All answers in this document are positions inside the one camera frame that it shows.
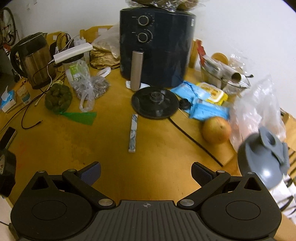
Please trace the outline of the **shaker bottle grey lid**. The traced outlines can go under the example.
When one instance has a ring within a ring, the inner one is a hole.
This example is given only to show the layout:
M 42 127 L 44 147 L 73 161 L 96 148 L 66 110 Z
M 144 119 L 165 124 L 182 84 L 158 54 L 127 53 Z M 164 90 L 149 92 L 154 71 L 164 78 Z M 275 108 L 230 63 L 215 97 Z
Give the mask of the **shaker bottle grey lid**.
M 237 160 L 243 176 L 254 172 L 269 190 L 281 182 L 290 168 L 287 143 L 281 142 L 265 126 L 243 141 Z

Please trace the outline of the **blue wipes pack front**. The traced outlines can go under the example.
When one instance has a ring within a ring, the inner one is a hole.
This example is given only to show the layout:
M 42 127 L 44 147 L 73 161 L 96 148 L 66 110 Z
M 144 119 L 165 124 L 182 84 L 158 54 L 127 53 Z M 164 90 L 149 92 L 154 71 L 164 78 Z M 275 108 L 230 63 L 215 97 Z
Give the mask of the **blue wipes pack front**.
M 195 99 L 192 102 L 192 107 L 189 112 L 189 118 L 194 118 L 199 121 L 206 121 L 209 118 L 221 117 L 229 120 L 230 109 L 224 106 L 212 104 L 201 99 Z

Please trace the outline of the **blue wipes pack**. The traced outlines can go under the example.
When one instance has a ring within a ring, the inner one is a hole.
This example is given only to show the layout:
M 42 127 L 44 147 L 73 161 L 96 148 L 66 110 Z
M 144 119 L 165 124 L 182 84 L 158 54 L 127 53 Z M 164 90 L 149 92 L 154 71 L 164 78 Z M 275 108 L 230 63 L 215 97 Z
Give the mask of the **blue wipes pack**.
M 207 100 L 210 97 L 210 93 L 188 81 L 183 81 L 170 91 L 182 99 L 187 99 L 189 102 L 193 102 L 196 99 Z
M 192 102 L 192 107 L 189 112 L 189 118 L 194 118 L 199 121 L 206 121 L 209 118 L 221 117 L 229 120 L 230 109 L 224 106 L 212 104 L 201 99 L 195 99 Z

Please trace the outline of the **small black cap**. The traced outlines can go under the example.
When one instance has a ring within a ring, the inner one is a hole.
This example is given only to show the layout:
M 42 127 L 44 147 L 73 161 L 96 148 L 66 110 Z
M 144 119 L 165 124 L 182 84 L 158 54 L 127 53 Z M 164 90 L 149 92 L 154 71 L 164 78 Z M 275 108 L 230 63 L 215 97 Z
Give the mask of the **small black cap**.
M 179 100 L 179 108 L 181 110 L 188 110 L 191 108 L 191 102 L 188 101 L 186 98 L 182 98 Z

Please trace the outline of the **yellow wipes pack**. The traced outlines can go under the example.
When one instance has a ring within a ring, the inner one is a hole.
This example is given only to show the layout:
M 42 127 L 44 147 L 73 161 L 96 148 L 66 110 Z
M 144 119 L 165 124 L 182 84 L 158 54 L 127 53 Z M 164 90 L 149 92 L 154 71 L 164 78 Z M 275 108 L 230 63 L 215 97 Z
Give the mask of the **yellow wipes pack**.
M 207 102 L 216 105 L 222 105 L 228 100 L 228 95 L 223 90 L 215 87 L 214 85 L 208 84 L 206 82 L 201 82 L 198 83 L 197 86 L 210 94 L 210 96 L 206 100 Z

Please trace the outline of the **black smartphone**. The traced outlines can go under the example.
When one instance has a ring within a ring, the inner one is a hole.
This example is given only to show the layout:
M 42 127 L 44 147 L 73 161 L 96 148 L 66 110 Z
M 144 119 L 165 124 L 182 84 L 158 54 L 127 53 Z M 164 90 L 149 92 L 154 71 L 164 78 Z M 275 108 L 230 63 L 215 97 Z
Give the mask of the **black smartphone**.
M 12 127 L 9 127 L 6 132 L 4 133 L 1 141 L 0 141 L 0 150 L 4 150 L 7 149 L 10 145 L 10 143 L 12 142 L 12 140 L 14 139 L 16 135 L 16 130 Z

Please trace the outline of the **clear plastic bag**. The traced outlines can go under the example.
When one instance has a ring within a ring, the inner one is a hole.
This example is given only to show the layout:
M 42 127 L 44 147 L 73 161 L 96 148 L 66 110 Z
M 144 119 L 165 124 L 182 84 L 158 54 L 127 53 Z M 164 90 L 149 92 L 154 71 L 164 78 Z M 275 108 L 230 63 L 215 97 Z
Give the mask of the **clear plastic bag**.
M 242 142 L 265 126 L 281 141 L 286 139 L 276 87 L 270 75 L 244 90 L 230 108 L 230 143 L 238 151 Z

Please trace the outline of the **bagged grey scrubbers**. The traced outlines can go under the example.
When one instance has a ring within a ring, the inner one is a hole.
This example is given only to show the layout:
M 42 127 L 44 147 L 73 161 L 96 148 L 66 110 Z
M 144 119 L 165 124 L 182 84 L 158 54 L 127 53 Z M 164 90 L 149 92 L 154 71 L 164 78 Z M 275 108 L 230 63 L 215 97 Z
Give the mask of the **bagged grey scrubbers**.
M 83 113 L 93 110 L 95 100 L 102 97 L 110 87 L 106 76 L 111 73 L 111 68 L 107 67 L 99 71 L 95 76 L 91 76 L 89 67 L 85 61 L 79 60 L 77 68 L 82 75 L 82 79 L 73 82 L 71 87 L 80 99 L 79 109 Z

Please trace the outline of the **black kettle base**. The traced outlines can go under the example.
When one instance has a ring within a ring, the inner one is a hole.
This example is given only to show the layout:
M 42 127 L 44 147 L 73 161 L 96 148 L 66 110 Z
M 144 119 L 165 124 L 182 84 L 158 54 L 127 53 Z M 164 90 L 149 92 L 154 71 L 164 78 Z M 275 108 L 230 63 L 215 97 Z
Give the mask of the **black kettle base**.
M 135 92 L 131 104 L 137 114 L 151 120 L 169 118 L 179 109 L 179 100 L 174 93 L 156 87 L 145 87 Z

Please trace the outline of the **tissue box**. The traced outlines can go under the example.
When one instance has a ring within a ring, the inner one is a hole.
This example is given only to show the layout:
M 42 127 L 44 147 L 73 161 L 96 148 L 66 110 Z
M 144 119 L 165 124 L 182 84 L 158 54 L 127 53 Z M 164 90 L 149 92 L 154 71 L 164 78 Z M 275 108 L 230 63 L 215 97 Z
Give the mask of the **tissue box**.
M 8 86 L 6 90 L 1 95 L 1 110 L 6 113 L 16 104 L 16 93 L 15 90 L 8 91 Z

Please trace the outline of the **clear plastic jar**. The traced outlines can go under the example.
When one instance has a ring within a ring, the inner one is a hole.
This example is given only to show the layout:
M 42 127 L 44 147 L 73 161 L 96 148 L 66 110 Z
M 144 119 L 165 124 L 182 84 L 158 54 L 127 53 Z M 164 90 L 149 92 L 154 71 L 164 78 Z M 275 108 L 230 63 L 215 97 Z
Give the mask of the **clear plastic jar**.
M 85 61 L 84 54 L 74 56 L 62 62 L 62 65 L 65 69 L 66 77 L 71 85 L 73 84 L 73 82 L 82 79 L 82 75 L 77 68 L 77 62 L 79 60 Z

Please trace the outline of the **brown paper bag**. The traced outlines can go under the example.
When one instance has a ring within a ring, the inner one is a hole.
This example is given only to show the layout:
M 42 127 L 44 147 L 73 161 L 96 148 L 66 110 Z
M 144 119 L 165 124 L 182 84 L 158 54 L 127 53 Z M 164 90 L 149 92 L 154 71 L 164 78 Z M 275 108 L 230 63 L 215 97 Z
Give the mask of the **brown paper bag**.
M 114 58 L 111 52 L 103 50 L 90 51 L 90 66 L 95 69 L 104 69 L 110 67 L 111 69 L 119 68 L 120 58 Z

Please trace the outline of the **steel electric kettle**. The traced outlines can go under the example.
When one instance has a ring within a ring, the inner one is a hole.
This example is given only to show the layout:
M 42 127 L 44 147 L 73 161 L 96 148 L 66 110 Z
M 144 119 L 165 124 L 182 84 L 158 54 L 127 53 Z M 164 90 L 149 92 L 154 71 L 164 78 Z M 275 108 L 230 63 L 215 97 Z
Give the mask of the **steel electric kettle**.
M 45 87 L 56 77 L 50 49 L 42 32 L 16 43 L 11 49 L 10 61 L 14 70 L 28 79 L 32 89 Z

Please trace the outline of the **black air fryer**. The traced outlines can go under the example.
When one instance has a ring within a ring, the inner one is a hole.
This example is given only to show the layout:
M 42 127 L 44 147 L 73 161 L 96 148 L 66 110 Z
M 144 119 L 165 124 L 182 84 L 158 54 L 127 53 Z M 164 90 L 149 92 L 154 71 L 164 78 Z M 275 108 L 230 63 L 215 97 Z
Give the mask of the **black air fryer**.
M 150 86 L 172 88 L 184 80 L 196 16 L 156 7 L 120 11 L 120 72 Z

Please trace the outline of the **wrapped flatbread stack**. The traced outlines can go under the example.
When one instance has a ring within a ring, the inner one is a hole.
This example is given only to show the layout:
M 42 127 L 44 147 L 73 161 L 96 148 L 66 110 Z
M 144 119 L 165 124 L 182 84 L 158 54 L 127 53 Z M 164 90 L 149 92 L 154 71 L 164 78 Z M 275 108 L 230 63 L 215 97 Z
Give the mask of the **wrapped flatbread stack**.
M 170 12 L 191 11 L 196 7 L 205 6 L 207 1 L 199 0 L 127 0 L 125 1 L 129 6 L 153 6 L 162 8 Z

